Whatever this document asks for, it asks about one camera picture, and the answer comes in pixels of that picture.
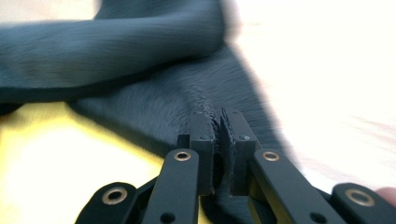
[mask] blurred background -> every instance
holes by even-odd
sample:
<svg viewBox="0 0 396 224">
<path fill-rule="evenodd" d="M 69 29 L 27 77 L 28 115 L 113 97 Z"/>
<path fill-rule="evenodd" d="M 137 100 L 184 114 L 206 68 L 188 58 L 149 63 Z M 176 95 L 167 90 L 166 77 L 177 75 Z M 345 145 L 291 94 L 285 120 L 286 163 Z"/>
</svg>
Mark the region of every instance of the blurred background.
<svg viewBox="0 0 396 224">
<path fill-rule="evenodd" d="M 223 3 L 227 42 L 311 183 L 328 192 L 342 182 L 396 187 L 396 3 Z M 0 0 L 0 22 L 89 20 L 98 7 Z M 0 118 L 0 222 L 73 223 L 103 185 L 138 187 L 161 164 L 64 103 L 24 105 Z"/>
</svg>

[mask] yellow surface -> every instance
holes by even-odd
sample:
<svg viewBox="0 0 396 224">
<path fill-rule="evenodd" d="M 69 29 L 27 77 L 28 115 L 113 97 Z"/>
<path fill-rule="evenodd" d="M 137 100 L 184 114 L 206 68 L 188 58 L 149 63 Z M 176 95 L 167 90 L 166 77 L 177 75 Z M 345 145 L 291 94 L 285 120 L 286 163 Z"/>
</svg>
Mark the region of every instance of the yellow surface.
<svg viewBox="0 0 396 224">
<path fill-rule="evenodd" d="M 74 223 L 99 188 L 138 188 L 162 163 L 65 103 L 24 105 L 0 118 L 0 223 Z"/>
</svg>

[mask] black clamp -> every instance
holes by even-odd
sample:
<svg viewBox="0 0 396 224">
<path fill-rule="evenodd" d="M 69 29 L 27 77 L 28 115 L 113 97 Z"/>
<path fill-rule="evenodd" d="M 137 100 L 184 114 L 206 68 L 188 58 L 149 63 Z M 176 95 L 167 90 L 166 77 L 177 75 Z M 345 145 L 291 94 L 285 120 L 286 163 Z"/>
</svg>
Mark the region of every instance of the black clamp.
<svg viewBox="0 0 396 224">
<path fill-rule="evenodd" d="M 77 224 L 197 223 L 198 196 L 213 193 L 217 179 L 215 144 L 230 195 L 248 196 L 255 223 L 396 223 L 396 208 L 363 186 L 340 184 L 332 195 L 315 189 L 281 152 L 261 147 L 241 112 L 223 108 L 219 139 L 204 112 L 192 112 L 191 133 L 178 137 L 157 178 L 139 189 L 102 187 Z"/>
</svg>

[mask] black plastic linkage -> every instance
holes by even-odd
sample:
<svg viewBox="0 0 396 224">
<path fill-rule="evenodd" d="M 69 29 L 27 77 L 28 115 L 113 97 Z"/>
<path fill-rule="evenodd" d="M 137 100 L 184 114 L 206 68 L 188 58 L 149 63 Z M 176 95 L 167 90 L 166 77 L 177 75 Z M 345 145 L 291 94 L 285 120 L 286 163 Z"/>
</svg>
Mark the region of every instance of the black plastic linkage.
<svg viewBox="0 0 396 224">
<path fill-rule="evenodd" d="M 214 192 L 212 177 L 215 141 L 211 121 L 205 116 L 205 112 L 194 110 L 190 115 L 190 149 L 196 151 L 200 157 L 198 195 Z"/>
<path fill-rule="evenodd" d="M 79 214 L 77 224 L 137 223 L 142 217 L 155 178 L 136 189 L 126 183 L 112 183 L 97 190 Z"/>
<path fill-rule="evenodd" d="M 241 112 L 231 108 L 222 109 L 220 140 L 229 193 L 246 196 L 248 161 L 260 144 Z"/>
<path fill-rule="evenodd" d="M 148 201 L 144 224 L 198 221 L 199 156 L 190 149 L 169 152 Z"/>
<path fill-rule="evenodd" d="M 357 184 L 335 186 L 330 203 L 347 223 L 396 223 L 396 208 L 372 190 Z"/>
<path fill-rule="evenodd" d="M 256 151 L 251 171 L 277 223 L 345 223 L 282 153 Z"/>
</svg>

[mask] fabric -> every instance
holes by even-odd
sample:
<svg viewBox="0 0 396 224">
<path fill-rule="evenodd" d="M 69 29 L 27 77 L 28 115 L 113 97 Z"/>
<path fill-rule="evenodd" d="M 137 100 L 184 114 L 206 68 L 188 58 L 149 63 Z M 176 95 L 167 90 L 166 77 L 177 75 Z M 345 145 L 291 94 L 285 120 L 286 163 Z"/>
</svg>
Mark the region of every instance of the fabric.
<svg viewBox="0 0 396 224">
<path fill-rule="evenodd" d="M 104 1 L 95 21 L 2 28 L 0 103 L 68 101 L 161 156 L 189 132 L 192 109 L 203 108 L 216 128 L 228 106 L 263 147 L 282 150 L 264 100 L 222 41 L 225 30 L 214 0 Z M 224 186 L 202 203 L 217 223 L 252 222 L 246 198 L 229 198 Z"/>
</svg>

